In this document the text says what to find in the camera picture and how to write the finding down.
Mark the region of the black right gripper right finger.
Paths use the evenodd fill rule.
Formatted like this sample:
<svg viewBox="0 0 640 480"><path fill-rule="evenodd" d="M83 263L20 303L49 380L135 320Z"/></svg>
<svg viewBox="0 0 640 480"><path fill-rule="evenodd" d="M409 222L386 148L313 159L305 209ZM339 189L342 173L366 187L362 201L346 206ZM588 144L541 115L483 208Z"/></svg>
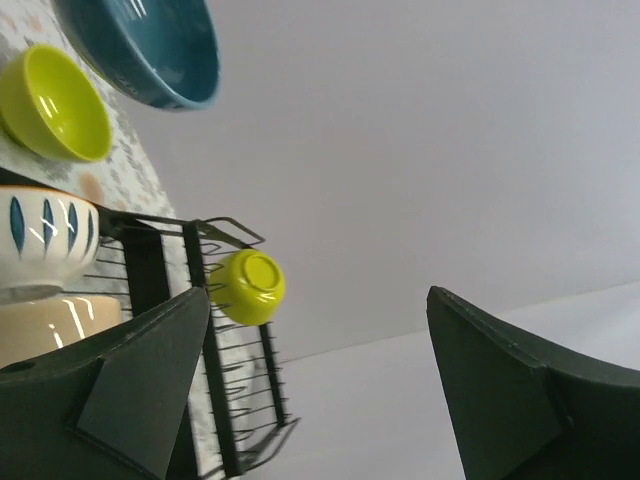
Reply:
<svg viewBox="0 0 640 480"><path fill-rule="evenodd" d="M639 373L430 288L426 315L468 479L636 479Z"/></svg>

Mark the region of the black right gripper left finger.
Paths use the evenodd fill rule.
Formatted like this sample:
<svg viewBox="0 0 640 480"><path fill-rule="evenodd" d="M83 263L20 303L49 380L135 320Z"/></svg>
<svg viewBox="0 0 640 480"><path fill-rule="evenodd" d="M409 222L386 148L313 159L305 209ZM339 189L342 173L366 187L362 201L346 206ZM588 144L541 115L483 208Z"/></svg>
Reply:
<svg viewBox="0 0 640 480"><path fill-rule="evenodd" d="M2 368L2 478L197 478L187 400L209 312L192 288Z"/></svg>

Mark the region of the lime green bowl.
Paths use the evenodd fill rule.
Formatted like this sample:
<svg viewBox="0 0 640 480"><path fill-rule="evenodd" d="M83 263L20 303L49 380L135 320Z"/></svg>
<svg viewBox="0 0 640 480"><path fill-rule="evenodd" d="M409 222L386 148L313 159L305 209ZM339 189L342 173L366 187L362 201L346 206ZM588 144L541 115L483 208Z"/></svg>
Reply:
<svg viewBox="0 0 640 480"><path fill-rule="evenodd" d="M266 253L242 249L221 259L208 277L211 301L231 321L245 326L268 323L286 293L286 277Z"/></svg>
<svg viewBox="0 0 640 480"><path fill-rule="evenodd" d="M56 161L95 163L112 147L112 127L96 88L62 50L35 44L1 73L1 120L8 134Z"/></svg>

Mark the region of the blue ceramic bowl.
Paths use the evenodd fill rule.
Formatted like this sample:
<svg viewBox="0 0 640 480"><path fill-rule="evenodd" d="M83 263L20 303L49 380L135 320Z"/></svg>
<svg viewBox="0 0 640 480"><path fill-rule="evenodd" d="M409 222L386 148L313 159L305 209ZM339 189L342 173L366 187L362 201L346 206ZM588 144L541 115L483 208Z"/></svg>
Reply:
<svg viewBox="0 0 640 480"><path fill-rule="evenodd" d="M220 62L205 1L54 1L70 44L114 89L165 111L207 108Z"/></svg>

